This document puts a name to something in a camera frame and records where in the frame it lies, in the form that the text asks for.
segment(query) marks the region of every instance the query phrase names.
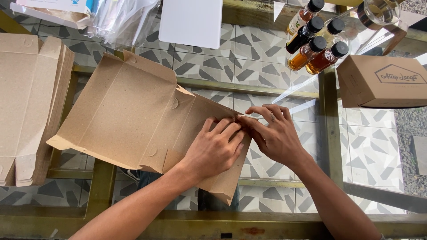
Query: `jeans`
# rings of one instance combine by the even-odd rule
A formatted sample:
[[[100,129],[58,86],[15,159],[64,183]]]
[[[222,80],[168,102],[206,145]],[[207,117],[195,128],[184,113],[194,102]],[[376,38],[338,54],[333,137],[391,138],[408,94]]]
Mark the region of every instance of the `jeans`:
[[[138,190],[154,182],[162,176],[159,173],[150,173],[145,171],[137,170],[137,176],[139,177]],[[197,204],[199,211],[239,211],[239,185],[236,186],[231,206],[223,203],[221,200],[214,197],[208,191],[199,189],[197,194]],[[176,210],[178,207],[178,198],[175,198],[165,210]]]

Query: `house logo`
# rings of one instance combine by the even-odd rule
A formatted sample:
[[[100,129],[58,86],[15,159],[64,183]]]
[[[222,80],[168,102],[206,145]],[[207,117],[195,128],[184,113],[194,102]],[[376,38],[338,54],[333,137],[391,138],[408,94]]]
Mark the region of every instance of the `house logo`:
[[[390,64],[375,72],[381,83],[427,84],[419,73]]]

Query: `clear liquid bottle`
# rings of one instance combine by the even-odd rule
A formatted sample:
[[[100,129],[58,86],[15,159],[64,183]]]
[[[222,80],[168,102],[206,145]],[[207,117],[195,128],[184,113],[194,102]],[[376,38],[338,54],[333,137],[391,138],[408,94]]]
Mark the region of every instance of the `clear liquid bottle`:
[[[335,36],[344,29],[344,27],[345,24],[341,19],[334,18],[326,25],[326,27],[320,30],[316,36],[322,36],[325,38],[327,43],[330,43],[333,41]]]
[[[298,29],[297,33],[294,34],[286,43],[286,50],[290,54],[294,54],[302,45],[308,43],[312,38],[315,37],[324,26],[323,20],[319,17],[313,17],[308,21],[307,25]]]
[[[318,74],[334,64],[339,58],[348,53],[348,46],[344,42],[337,42],[331,48],[323,50],[317,57],[311,60],[305,69],[310,74]]]
[[[300,70],[308,62],[313,60],[326,47],[326,40],[322,36],[316,36],[308,44],[303,45],[299,52],[294,53],[288,60],[288,67],[294,71]]]
[[[298,29],[304,26],[311,18],[315,17],[318,12],[325,6],[323,0],[310,0],[308,4],[302,7],[298,13],[289,22],[287,31],[290,35],[294,35]]]

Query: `metal table frame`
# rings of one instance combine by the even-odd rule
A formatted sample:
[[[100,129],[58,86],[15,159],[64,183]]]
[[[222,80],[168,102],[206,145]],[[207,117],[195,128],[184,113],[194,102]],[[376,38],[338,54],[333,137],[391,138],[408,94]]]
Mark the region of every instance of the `metal table frame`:
[[[354,0],[340,0],[341,4],[354,4]],[[272,6],[251,1],[224,0],[223,22],[271,29],[285,29],[299,7],[284,8],[272,20]],[[333,13],[322,12],[325,18]],[[0,11],[0,29],[10,33],[30,34]],[[427,34],[409,30],[404,43],[397,49],[418,52],[427,49]],[[68,115],[78,77],[91,75],[94,67],[74,66],[62,113],[61,123]],[[178,78],[183,87],[226,91],[233,93],[279,96],[285,90]],[[334,70],[319,75],[319,94],[296,91],[288,98],[317,99],[320,106],[323,170],[346,193],[384,203],[419,214],[368,214],[386,237],[393,239],[427,236],[427,199],[343,182],[339,138],[338,105]],[[129,180],[116,173],[116,167],[96,159],[93,171],[59,168],[61,152],[52,154],[48,178],[91,179],[87,207],[0,206],[0,237],[67,239],[84,224],[111,206],[115,180]],[[300,181],[240,178],[239,184],[265,187],[299,187]],[[163,211],[141,234],[139,239],[332,239],[318,214],[303,213],[251,213]]]

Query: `hand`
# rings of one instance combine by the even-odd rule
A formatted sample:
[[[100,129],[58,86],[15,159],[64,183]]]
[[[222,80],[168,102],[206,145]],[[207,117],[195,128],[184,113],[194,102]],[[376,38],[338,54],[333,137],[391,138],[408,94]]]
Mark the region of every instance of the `hand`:
[[[246,110],[246,114],[252,113],[261,114],[267,120],[268,126],[242,115],[238,115],[237,119],[249,126],[249,136],[267,157],[293,171],[304,164],[305,160],[313,160],[299,141],[288,108],[264,104],[262,107],[252,106]]]
[[[184,159],[180,161],[189,169],[189,173],[195,174],[197,182],[230,169],[243,148],[241,141],[245,132],[241,130],[240,124],[235,123],[232,117],[226,117],[209,131],[214,122],[218,123],[215,117],[205,121]]]

